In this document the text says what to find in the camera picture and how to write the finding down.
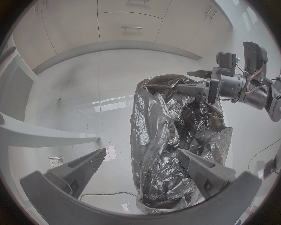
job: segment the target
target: cabinet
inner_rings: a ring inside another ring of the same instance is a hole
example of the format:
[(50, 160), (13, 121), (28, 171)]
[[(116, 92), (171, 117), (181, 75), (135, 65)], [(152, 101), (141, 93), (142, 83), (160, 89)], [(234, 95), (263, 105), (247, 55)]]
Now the cabinet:
[(20, 55), (31, 69), (56, 55), (48, 38), (41, 14), (41, 1), (35, 3), (13, 30)]
[(164, 18), (171, 0), (98, 0), (98, 13), (135, 12)]
[(204, 57), (230, 26), (230, 22), (223, 12), (218, 6), (215, 6), (188, 43), (185, 50)]
[(42, 0), (42, 17), (57, 54), (99, 42), (97, 0)]
[(140, 40), (155, 42), (163, 21), (154, 16), (129, 12), (99, 13), (98, 18), (101, 41)]
[(184, 49), (214, 4), (211, 0), (172, 0), (156, 42)]

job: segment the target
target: screw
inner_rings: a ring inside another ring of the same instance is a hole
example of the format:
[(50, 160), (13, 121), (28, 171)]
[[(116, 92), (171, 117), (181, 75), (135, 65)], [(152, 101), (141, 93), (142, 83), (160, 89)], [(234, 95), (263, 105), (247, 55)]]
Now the screw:
[(0, 114), (0, 124), (2, 124), (4, 122), (4, 118), (3, 116)]

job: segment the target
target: white tile floor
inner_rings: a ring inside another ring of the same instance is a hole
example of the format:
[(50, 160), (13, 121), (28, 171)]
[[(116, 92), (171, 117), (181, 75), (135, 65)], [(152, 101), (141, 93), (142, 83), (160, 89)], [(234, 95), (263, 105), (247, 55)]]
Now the white tile floor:
[[(78, 56), (58, 63), (38, 76), (61, 93), (56, 101), (33, 85), (25, 122), (42, 127), (100, 136), (96, 143), (56, 148), (10, 147), (10, 164), (19, 179), (34, 170), (45, 173), (48, 157), (64, 157), (64, 163), (100, 148), (107, 156), (82, 194), (129, 192), (137, 194), (133, 183), (130, 148), (130, 118), (136, 85), (143, 79), (201, 67), (186, 57), (149, 50), (108, 50)], [(136, 197), (83, 196), (83, 202), (120, 213), (138, 214)]]

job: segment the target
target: cabinet handle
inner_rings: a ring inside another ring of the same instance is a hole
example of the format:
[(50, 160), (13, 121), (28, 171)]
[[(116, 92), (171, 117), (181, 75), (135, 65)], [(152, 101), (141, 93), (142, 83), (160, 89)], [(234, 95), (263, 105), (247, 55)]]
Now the cabinet handle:
[(214, 5), (212, 5), (212, 7), (210, 8), (210, 10), (207, 12), (206, 15), (209, 15), (209, 13), (211, 12), (212, 8), (214, 7)]
[(214, 16), (217, 14), (218, 11), (219, 11), (219, 10), (217, 10), (217, 11), (215, 12), (215, 14), (212, 16), (211, 20), (214, 18)]
[(132, 28), (132, 29), (142, 29), (142, 27), (138, 27), (138, 26), (122, 26), (121, 28)]

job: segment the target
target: crumpled plastic bag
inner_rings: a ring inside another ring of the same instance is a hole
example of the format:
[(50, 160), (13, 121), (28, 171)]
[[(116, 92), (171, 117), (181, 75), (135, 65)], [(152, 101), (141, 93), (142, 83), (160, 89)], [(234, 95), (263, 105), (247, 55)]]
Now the crumpled plastic bag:
[(225, 164), (232, 128), (224, 126), (220, 101), (212, 105), (173, 89), (203, 82), (167, 74), (137, 85), (130, 143), (136, 205), (144, 214), (175, 211), (197, 201), (200, 192), (178, 160), (177, 148)]

